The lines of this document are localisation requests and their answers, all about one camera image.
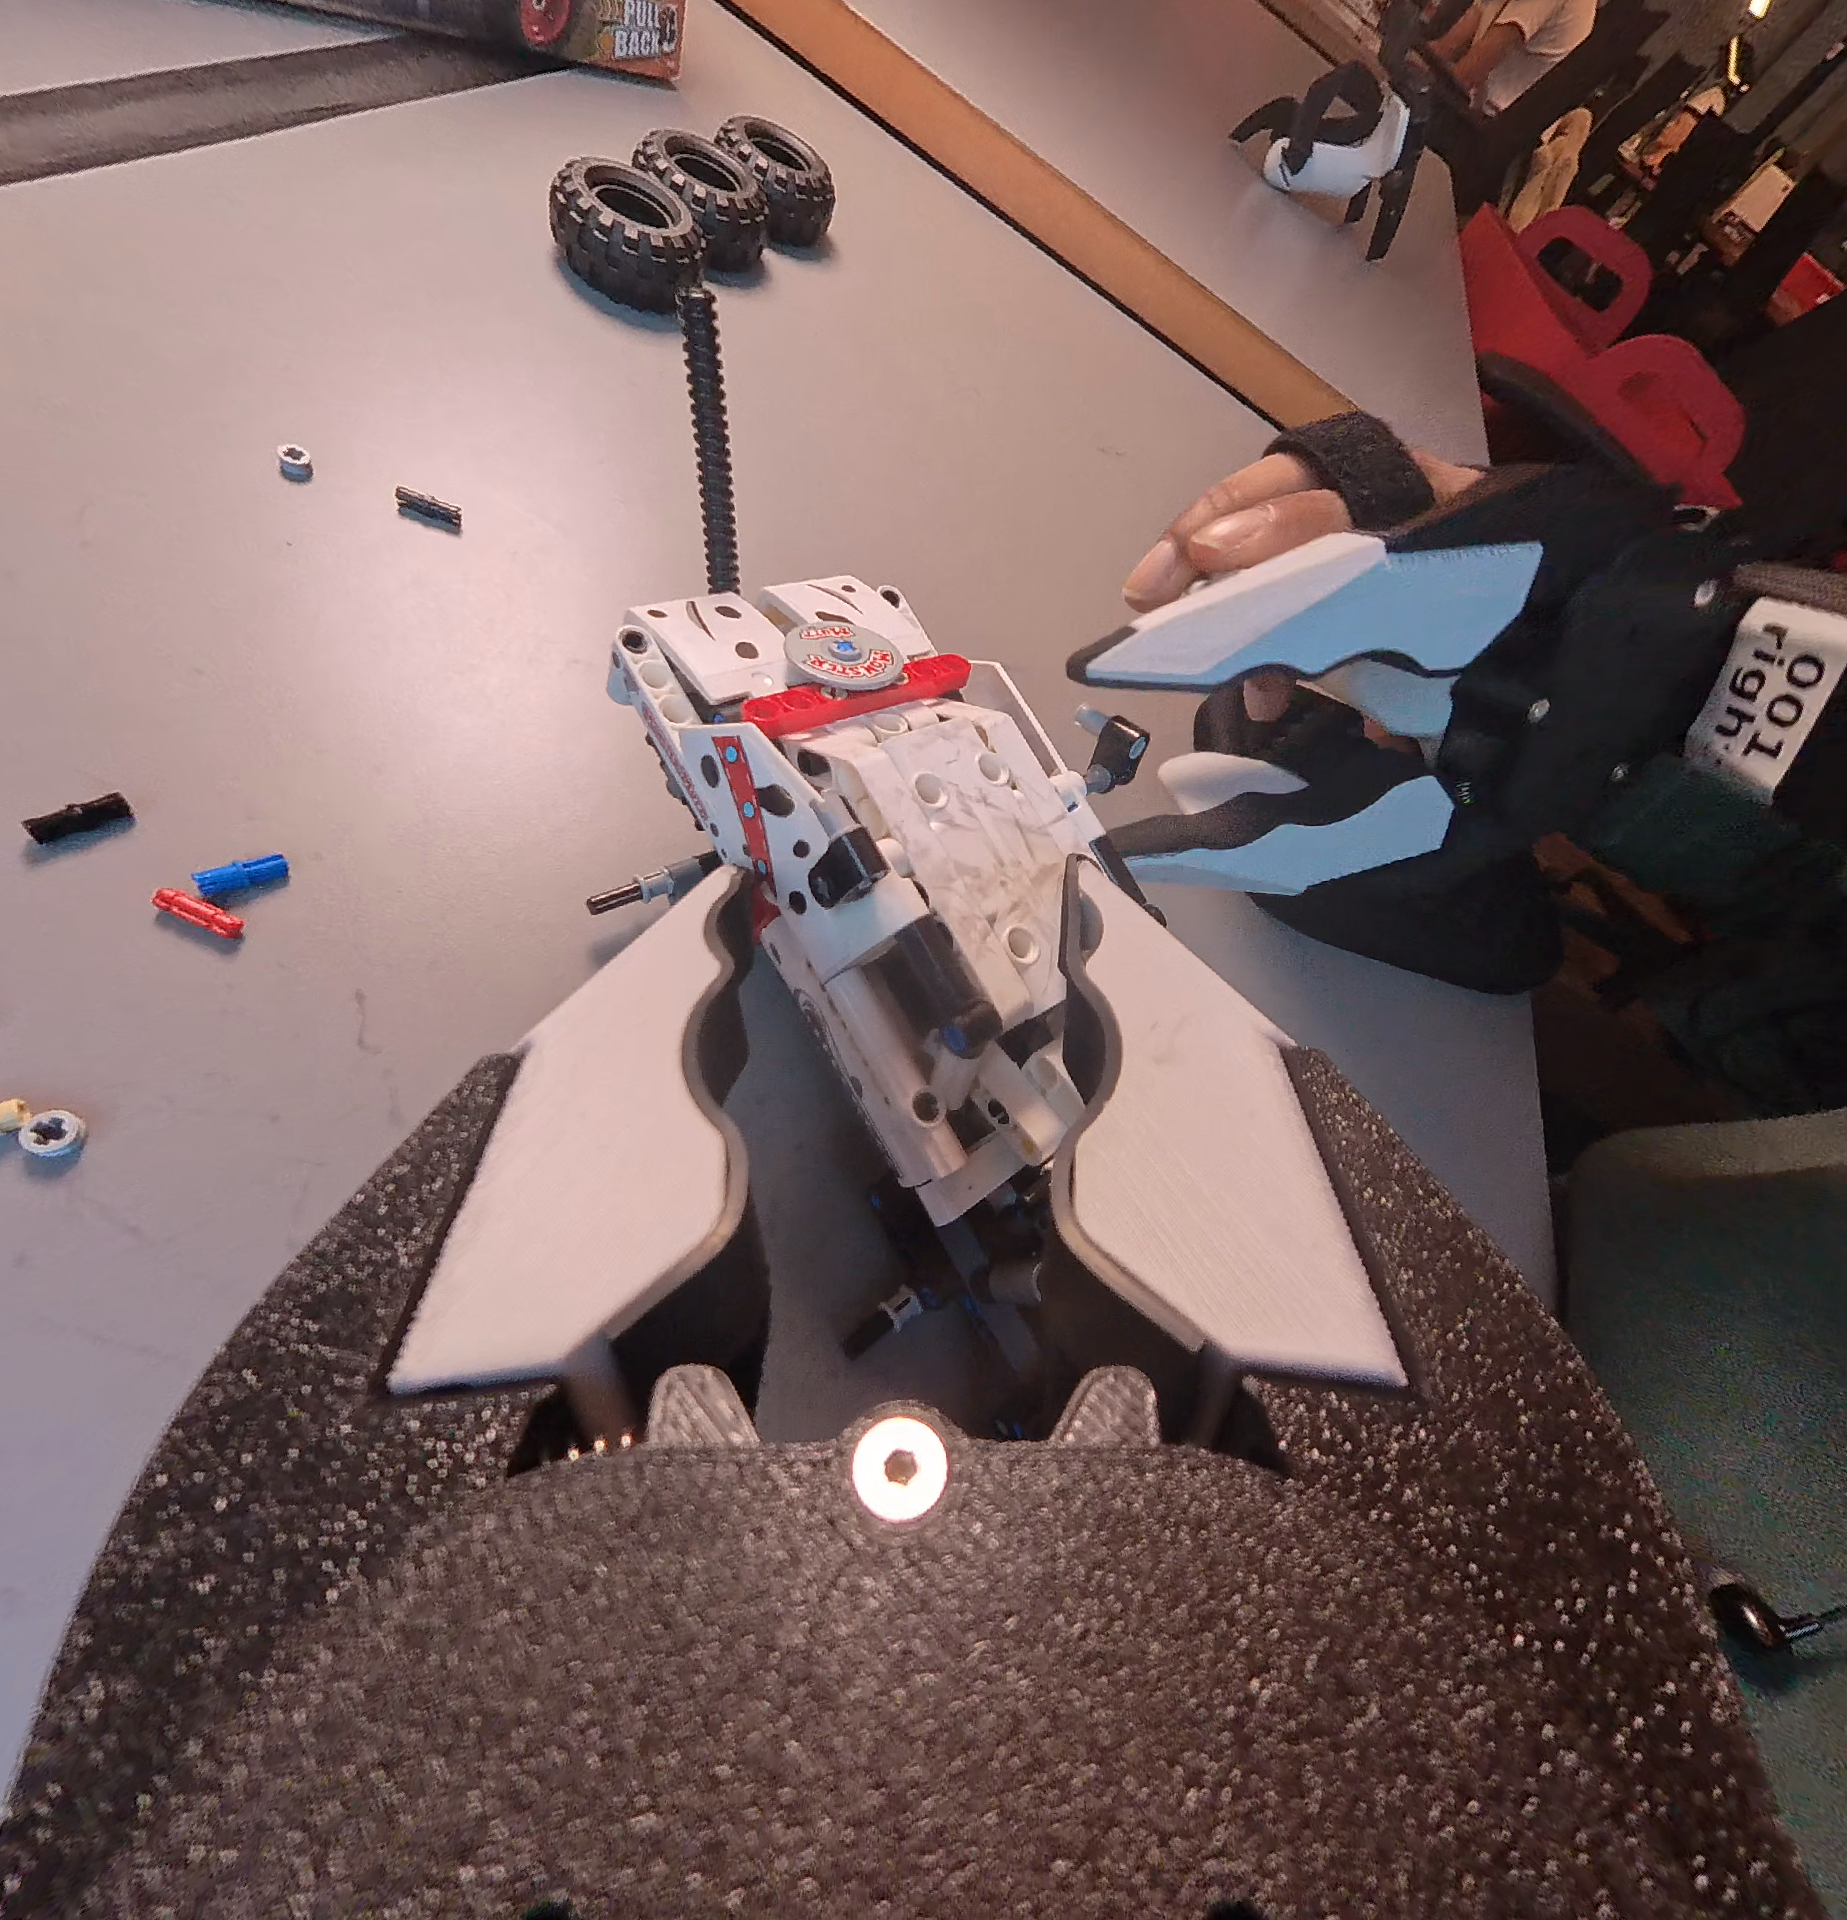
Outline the person's right forearm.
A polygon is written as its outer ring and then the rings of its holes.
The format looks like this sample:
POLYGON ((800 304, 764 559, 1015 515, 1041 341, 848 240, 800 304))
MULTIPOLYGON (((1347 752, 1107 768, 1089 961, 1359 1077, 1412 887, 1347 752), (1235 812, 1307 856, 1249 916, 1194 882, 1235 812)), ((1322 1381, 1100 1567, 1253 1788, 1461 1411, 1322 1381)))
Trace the person's right forearm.
POLYGON ((1563 927, 1611 959, 1596 994, 1753 1115, 1847 1109, 1847 846, 1746 789, 1654 760, 1547 868, 1563 927))

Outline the grey table with black inset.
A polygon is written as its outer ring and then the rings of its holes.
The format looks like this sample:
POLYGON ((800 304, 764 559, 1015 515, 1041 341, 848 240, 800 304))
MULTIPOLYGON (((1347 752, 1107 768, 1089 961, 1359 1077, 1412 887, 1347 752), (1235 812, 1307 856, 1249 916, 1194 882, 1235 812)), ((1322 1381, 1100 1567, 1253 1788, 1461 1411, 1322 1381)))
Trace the grey table with black inset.
POLYGON ((1457 209, 1424 154, 1379 262, 1373 218, 1292 202, 1231 128, 1327 59, 1263 4, 848 4, 960 101, 1194 276, 1345 406, 1452 463, 1486 456, 1457 209))

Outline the white lego truck model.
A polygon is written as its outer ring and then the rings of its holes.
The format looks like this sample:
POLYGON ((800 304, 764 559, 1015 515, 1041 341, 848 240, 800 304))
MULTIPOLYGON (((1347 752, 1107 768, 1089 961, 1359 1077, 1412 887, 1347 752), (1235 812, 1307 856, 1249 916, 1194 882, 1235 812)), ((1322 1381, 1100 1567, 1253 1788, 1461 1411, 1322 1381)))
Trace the white lego truck model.
POLYGON ((1082 1115, 1064 874, 1133 882, 1008 676, 939 653, 901 591, 741 594, 718 304, 695 284, 675 308, 709 588, 623 613, 608 687, 709 849, 591 913, 743 879, 752 932, 884 1160, 869 1211, 906 1278, 846 1357, 954 1307, 997 1381, 996 1436, 1035 1440, 1064 1392, 1039 1341, 1052 1160, 1082 1115))

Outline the white black quadruped robot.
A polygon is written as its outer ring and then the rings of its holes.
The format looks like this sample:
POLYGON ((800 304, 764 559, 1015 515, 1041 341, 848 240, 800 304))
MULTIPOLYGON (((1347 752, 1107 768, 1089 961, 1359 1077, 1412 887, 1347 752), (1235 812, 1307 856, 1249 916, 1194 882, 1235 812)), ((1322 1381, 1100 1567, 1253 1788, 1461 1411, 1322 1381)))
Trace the white black quadruped robot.
POLYGON ((1345 226, 1378 205, 1367 262, 1387 258, 1429 146, 1436 78, 1421 49, 1461 10, 1463 4, 1385 4, 1378 65, 1345 63, 1228 137, 1240 150, 1268 140, 1263 182, 1286 199, 1342 202, 1345 226))

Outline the lego set box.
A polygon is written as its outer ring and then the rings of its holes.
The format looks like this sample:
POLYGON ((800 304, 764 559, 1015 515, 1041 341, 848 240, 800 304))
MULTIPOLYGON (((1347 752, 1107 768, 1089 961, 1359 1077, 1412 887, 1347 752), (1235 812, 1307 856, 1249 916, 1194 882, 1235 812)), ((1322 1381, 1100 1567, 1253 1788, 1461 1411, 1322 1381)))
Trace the lego set box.
POLYGON ((690 4, 293 4, 299 10, 460 37, 561 65, 675 82, 690 4))

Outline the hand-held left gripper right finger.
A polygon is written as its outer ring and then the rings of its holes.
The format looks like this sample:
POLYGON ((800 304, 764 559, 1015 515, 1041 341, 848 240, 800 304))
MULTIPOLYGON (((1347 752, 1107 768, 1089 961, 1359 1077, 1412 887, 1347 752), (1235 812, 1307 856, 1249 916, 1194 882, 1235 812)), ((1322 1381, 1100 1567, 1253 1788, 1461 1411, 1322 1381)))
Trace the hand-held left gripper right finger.
POLYGON ((1245 1411, 1271 1385, 1409 1407, 1409 1334, 1299 1089, 1322 1058, 1087 860, 1061 979, 1055 1357, 1138 1370, 1163 1434, 1276 1434, 1245 1411))

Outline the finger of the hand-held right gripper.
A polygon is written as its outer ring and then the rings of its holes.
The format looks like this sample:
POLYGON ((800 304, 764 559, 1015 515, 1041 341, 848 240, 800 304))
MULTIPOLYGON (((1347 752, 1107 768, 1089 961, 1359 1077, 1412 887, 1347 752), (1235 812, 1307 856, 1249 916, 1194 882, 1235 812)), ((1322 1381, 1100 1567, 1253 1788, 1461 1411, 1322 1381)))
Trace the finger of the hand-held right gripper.
POLYGON ((1353 659, 1457 677, 1521 613, 1541 559, 1532 539, 1441 551, 1393 551, 1378 536, 1313 539, 1077 650, 1069 677, 1212 693, 1253 670, 1319 677, 1353 659))
POLYGON ((1235 812, 1242 801, 1263 809, 1271 796, 1240 796, 1219 809, 1123 826, 1117 860, 1140 882, 1299 897, 1338 879, 1440 852, 1452 825, 1452 801, 1429 773, 1393 785, 1334 825, 1279 820, 1256 826, 1235 812))

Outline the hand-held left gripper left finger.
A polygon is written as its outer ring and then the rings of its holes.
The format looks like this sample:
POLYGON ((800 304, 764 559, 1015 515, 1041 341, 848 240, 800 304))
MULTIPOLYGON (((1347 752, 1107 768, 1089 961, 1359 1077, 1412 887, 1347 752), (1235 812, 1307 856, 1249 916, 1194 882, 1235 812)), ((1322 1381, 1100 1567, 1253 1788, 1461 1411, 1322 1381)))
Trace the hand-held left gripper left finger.
POLYGON ((755 1211, 730 1118, 748 966, 748 891, 718 870, 520 1043, 393 1397, 554 1381, 603 1445, 669 1367, 718 1367, 755 1402, 755 1211))

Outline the person's right hand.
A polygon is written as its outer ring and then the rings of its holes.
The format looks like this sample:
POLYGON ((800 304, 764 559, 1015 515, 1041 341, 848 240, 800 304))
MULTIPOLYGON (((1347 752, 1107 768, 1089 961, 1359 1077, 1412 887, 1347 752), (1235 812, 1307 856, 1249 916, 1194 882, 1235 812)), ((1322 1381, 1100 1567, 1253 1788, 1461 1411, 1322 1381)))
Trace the person's right hand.
POLYGON ((1327 416, 1279 435, 1256 463, 1189 505, 1123 594, 1133 613, 1155 613, 1305 542, 1402 526, 1479 480, 1481 468, 1412 447, 1371 413, 1327 416))

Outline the black lego tyre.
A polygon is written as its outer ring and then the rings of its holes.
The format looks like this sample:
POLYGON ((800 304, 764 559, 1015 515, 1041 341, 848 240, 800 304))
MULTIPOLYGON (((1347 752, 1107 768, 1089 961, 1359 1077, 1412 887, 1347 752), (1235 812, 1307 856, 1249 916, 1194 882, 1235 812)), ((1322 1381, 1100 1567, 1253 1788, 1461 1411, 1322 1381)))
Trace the black lego tyre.
POLYGON ((571 157, 549 178, 549 236, 586 287, 644 313, 669 313, 708 268, 690 205, 602 157, 571 157))
POLYGON ((763 188, 770 243, 812 251, 827 236, 837 190, 816 146, 759 112, 730 117, 713 146, 763 188))
POLYGON ((763 268, 770 243, 764 194, 731 154, 695 132, 656 128, 636 144, 631 166, 685 205, 709 273, 743 276, 763 268))

